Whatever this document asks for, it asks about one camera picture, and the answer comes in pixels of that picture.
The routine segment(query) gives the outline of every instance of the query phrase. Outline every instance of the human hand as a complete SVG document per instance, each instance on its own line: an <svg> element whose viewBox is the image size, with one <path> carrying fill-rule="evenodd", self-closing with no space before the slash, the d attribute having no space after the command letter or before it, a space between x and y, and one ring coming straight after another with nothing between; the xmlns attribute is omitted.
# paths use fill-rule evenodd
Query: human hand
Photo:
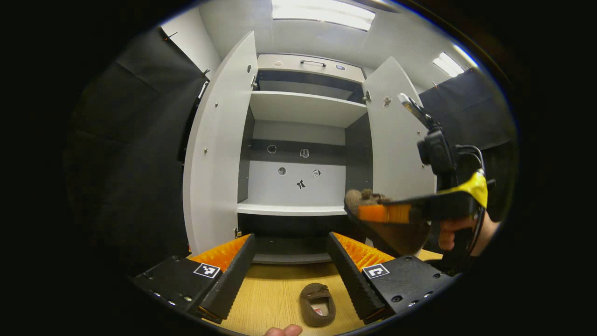
<svg viewBox="0 0 597 336"><path fill-rule="evenodd" d="M439 232L439 248L444 251L451 251L454 248L454 233L464 228L473 228L475 222L476 220L470 217L443 221L441 223L441 231ZM489 218L489 215L485 213L483 226L481 227L481 232L479 232L479 238L470 255L478 256L483 252L499 225L499 222L493 222Z"/></svg>
<svg viewBox="0 0 597 336"><path fill-rule="evenodd" d="M266 331L265 336L299 336L301 332L303 332L303 328L296 324L291 324L284 328L284 330L280 328L269 328Z"/></svg>

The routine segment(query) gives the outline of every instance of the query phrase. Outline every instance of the black sticker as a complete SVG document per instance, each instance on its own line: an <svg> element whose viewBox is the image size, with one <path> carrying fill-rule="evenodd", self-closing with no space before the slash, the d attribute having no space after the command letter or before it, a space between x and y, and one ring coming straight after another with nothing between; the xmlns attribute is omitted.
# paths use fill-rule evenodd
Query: black sticker
<svg viewBox="0 0 597 336"><path fill-rule="evenodd" d="M363 272L365 272L369 279L390 274L390 272L381 264L363 267Z"/></svg>

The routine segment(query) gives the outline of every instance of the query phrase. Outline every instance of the black handle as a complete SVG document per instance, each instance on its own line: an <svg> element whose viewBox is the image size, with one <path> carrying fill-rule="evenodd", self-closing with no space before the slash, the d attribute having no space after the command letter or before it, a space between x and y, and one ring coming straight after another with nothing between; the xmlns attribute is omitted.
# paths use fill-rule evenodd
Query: black handle
<svg viewBox="0 0 597 336"><path fill-rule="evenodd" d="M473 230L464 228L454 233L454 248L444 252L442 268L444 270L460 271L469 256L469 246L473 240Z"/></svg>
<svg viewBox="0 0 597 336"><path fill-rule="evenodd" d="M316 62L314 60L301 60L300 63L303 64L304 62L311 62L311 63L317 63L317 64L321 64L321 66L325 67L325 63L321 63L321 62Z"/></svg>

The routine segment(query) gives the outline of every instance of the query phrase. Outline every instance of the cabinet drawer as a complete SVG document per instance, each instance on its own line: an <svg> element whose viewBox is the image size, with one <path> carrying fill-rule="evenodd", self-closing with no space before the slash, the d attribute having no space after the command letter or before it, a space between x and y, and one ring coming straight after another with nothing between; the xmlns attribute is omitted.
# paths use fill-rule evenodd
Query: cabinet drawer
<svg viewBox="0 0 597 336"><path fill-rule="evenodd" d="M357 66L316 57L286 54L261 54L257 58L257 64L259 70L307 72L341 78L356 83L365 81L362 69Z"/></svg>

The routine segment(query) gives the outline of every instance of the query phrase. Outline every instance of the fluorescent light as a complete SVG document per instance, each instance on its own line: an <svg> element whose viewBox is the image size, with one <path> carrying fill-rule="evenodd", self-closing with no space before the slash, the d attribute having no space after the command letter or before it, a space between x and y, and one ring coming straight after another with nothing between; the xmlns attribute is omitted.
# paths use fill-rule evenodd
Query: fluorescent light
<svg viewBox="0 0 597 336"><path fill-rule="evenodd" d="M454 49L456 49L456 51L458 51L458 54L460 54L462 57L464 57L464 59L469 62L470 65L473 66L473 68L477 67L477 63L475 61L473 61L472 58L470 58L470 56L464 52L464 50L460 49L460 47L458 45L454 45Z"/></svg>
<svg viewBox="0 0 597 336"><path fill-rule="evenodd" d="M439 66L451 77L456 77L464 72L460 65L446 53L439 54L439 57L433 60L433 64Z"/></svg>
<svg viewBox="0 0 597 336"><path fill-rule="evenodd" d="M299 19L338 23L368 31L375 13L336 0L272 0L274 20Z"/></svg>

